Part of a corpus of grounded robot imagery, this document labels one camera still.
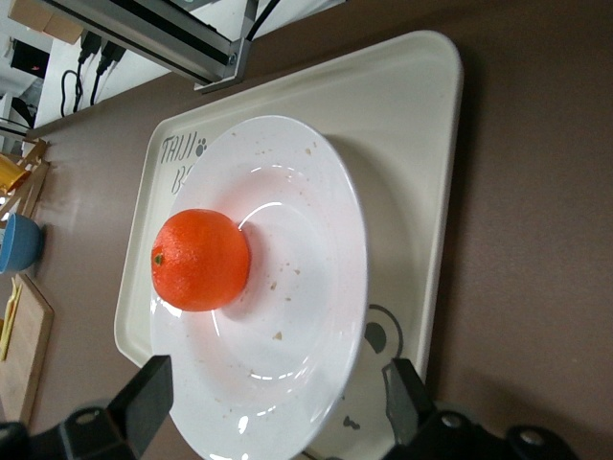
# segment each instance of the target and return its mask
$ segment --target paw print drawing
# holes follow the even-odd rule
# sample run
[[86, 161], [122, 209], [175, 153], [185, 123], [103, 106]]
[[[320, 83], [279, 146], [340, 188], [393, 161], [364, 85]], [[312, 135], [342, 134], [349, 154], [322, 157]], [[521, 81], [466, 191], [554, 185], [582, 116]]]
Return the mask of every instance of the paw print drawing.
[[207, 140], [203, 137], [198, 139], [198, 146], [195, 148], [195, 156], [200, 156], [207, 149]]
[[384, 307], [370, 305], [360, 355], [344, 396], [327, 421], [329, 429], [308, 450], [327, 460], [382, 458], [387, 453], [395, 438], [386, 413], [384, 373], [403, 346], [396, 317]]

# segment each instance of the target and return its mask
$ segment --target orange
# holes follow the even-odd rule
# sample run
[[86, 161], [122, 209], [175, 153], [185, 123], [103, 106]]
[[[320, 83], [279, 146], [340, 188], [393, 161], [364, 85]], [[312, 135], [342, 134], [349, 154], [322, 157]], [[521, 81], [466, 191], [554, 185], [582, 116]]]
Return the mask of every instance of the orange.
[[249, 274], [247, 241], [217, 211], [188, 209], [170, 217], [151, 250], [158, 295], [184, 311], [208, 311], [234, 300]]

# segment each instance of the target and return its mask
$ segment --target brown table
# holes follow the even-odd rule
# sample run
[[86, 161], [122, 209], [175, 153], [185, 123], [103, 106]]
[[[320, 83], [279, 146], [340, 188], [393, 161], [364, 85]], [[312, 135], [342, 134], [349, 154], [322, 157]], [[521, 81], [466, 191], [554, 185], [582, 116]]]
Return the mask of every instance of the brown table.
[[[34, 432], [113, 396], [135, 367], [113, 317], [155, 126], [233, 92], [418, 29], [449, 36], [465, 94], [427, 386], [500, 434], [547, 426], [613, 458], [613, 4], [351, 0], [257, 40], [245, 83], [168, 75], [35, 133], [52, 162], [34, 281], [56, 311]], [[147, 459], [194, 458], [167, 421]]]

